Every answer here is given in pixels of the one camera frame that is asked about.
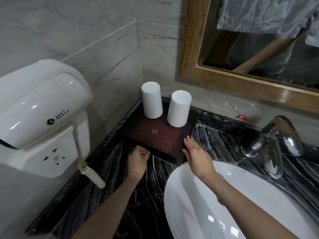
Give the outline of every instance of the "ceramic cup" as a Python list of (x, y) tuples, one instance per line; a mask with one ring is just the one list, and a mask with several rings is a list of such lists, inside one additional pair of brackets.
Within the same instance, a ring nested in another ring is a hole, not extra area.
[(142, 99), (146, 117), (155, 119), (162, 115), (162, 96), (158, 83), (152, 81), (144, 83), (142, 85)]
[(184, 90), (173, 92), (169, 104), (167, 121), (171, 126), (182, 127), (187, 123), (192, 96)]

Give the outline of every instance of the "chrome faucet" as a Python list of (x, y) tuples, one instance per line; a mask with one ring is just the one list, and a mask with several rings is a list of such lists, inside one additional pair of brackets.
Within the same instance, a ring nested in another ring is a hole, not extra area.
[(275, 117), (260, 131), (257, 137), (251, 137), (241, 145), (241, 152), (249, 158), (261, 154), (265, 160), (267, 173), (276, 179), (282, 176), (283, 170), (279, 137), (283, 139), (292, 155), (302, 156), (301, 139), (291, 121), (284, 116)]

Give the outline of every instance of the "wooden mirror frame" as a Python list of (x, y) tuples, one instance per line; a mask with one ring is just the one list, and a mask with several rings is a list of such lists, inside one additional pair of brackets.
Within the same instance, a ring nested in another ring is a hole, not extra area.
[(310, 89), (198, 65), (198, 55), (211, 1), (213, 0), (189, 0), (188, 2), (178, 81), (193, 80), (202, 84), (208, 83), (224, 89), (239, 91), (246, 95), (319, 113), (319, 93)]

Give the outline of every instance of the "marble countertop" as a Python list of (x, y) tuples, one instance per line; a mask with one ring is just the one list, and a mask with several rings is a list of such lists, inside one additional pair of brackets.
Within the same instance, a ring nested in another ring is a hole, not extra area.
[[(133, 147), (123, 143), (117, 132), (139, 105), (141, 99), (87, 159), (89, 166), (106, 181), (106, 187), (98, 189), (77, 172), (28, 227), (28, 235), (52, 232), (58, 238), (70, 238), (121, 185)], [(294, 157), (282, 147), (284, 171), (276, 180), (267, 175), (260, 157), (248, 159), (239, 151), (242, 137), (258, 133), (257, 128), (198, 108), (191, 109), (199, 113), (192, 136), (213, 160), (237, 165), (284, 190), (319, 225), (317, 147), (304, 144), (303, 157)], [(164, 188), (176, 167), (165, 158), (149, 159), (146, 173), (130, 198), (114, 238), (173, 238), (164, 212)]]

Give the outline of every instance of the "white sink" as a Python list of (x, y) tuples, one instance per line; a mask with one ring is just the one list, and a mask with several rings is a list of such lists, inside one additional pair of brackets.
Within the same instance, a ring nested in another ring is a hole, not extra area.
[[(288, 195), (237, 166), (214, 161), (215, 169), (241, 193), (300, 239), (319, 238), (312, 219)], [(169, 177), (164, 209), (175, 239), (245, 238), (228, 210), (191, 172), (188, 163)]]

